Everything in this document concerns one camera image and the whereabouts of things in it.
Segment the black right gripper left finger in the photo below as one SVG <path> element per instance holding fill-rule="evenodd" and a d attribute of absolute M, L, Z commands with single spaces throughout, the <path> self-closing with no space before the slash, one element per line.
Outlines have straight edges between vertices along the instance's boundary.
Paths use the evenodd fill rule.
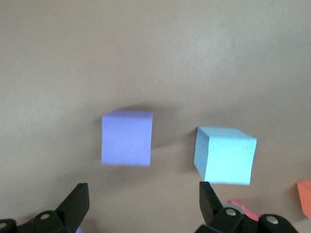
<path fill-rule="evenodd" d="M 87 183 L 79 183 L 55 210 L 47 210 L 17 225 L 0 219 L 0 233 L 76 233 L 89 210 Z"/>

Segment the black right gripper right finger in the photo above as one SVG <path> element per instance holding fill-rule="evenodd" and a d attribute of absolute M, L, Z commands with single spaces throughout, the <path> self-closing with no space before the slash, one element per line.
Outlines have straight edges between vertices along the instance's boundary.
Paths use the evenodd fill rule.
<path fill-rule="evenodd" d="M 255 221 L 236 206 L 223 206 L 209 182 L 199 183 L 199 204 L 205 224 L 196 233 L 298 233 L 281 216 L 263 214 Z"/>

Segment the red foam block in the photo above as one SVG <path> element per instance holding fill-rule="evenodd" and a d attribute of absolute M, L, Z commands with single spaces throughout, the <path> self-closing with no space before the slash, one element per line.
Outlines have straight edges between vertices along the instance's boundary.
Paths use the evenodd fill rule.
<path fill-rule="evenodd" d="M 232 200 L 232 199 L 229 199 L 229 200 L 228 200 L 228 203 L 240 207 L 240 208 L 244 211 L 244 213 L 245 213 L 250 219 L 252 219 L 252 220 L 254 220 L 254 221 L 258 221 L 258 220 L 259 220 L 258 214 L 256 214 L 255 212 L 249 210 L 248 208 L 246 208 L 245 205 L 240 204 L 240 203 L 238 203 L 237 201 Z"/>

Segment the blue foam block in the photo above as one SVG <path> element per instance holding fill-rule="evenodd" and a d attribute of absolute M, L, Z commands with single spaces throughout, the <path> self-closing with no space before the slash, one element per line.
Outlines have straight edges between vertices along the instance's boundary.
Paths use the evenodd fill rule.
<path fill-rule="evenodd" d="M 194 165 L 205 182 L 249 185 L 256 146 L 238 129 L 199 126 Z"/>

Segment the orange foam block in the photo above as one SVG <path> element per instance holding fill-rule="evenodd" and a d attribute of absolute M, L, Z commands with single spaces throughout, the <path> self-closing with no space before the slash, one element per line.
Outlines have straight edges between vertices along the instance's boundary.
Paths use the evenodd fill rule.
<path fill-rule="evenodd" d="M 303 214 L 311 219 L 311 178 L 298 181 L 298 194 Z"/>

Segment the brown table cover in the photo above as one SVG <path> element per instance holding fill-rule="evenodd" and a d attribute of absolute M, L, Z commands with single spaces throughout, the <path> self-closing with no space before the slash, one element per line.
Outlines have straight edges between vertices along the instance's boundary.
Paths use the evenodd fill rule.
<path fill-rule="evenodd" d="M 149 166 L 102 164 L 114 110 L 153 113 Z M 311 0 L 0 0 L 0 218 L 88 183 L 86 233 L 193 233 L 199 125 L 257 139 L 222 201 L 311 233 Z"/>

